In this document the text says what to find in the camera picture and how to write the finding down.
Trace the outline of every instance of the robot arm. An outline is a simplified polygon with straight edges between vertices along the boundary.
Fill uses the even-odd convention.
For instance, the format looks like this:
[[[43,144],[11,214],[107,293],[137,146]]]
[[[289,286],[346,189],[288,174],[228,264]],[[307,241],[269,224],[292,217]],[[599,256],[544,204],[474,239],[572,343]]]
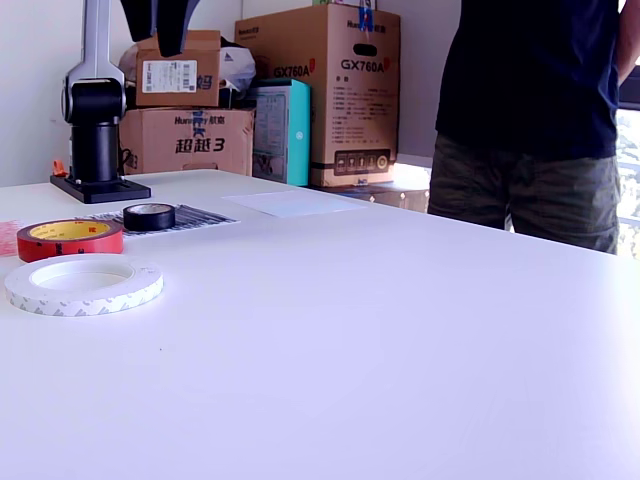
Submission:
[[[160,52],[182,53],[200,0],[121,0],[131,37],[158,34]],[[118,124],[127,105],[124,73],[109,59],[111,0],[84,0],[82,60],[66,76],[62,111],[71,124],[71,174],[51,181],[84,203],[149,198],[118,176]]]

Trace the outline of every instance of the teal box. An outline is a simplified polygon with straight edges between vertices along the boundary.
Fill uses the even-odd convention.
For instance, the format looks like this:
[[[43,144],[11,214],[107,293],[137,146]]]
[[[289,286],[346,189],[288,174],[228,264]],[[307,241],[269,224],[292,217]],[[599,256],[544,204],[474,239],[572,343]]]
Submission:
[[[256,82],[253,176],[297,187],[309,184],[311,87],[297,80]]]

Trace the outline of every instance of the red double-sided tape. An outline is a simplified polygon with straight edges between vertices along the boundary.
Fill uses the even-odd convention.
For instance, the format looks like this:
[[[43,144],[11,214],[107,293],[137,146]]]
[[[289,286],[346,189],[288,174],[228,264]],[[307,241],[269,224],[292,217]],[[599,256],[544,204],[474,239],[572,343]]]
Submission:
[[[111,221],[63,220],[18,232],[18,256],[25,262],[60,255],[122,253],[123,249],[122,226]]]

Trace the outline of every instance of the camouflage shorts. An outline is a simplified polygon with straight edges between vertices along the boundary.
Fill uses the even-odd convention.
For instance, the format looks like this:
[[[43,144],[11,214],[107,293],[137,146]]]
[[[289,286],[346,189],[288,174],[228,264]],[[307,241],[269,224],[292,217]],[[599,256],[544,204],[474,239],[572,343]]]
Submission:
[[[551,160],[468,148],[440,135],[429,213],[616,253],[616,157]]]

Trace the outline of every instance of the double-sided foam tape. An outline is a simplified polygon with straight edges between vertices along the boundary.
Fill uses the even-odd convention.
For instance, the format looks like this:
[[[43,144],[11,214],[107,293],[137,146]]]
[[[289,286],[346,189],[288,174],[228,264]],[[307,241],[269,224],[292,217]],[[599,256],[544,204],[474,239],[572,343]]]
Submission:
[[[162,292],[160,269],[125,255],[70,255],[24,265],[5,279],[9,302],[26,312],[83,317],[122,312]]]
[[[112,221],[64,220],[23,228],[18,256],[25,262],[82,253],[122,253],[122,226]]]

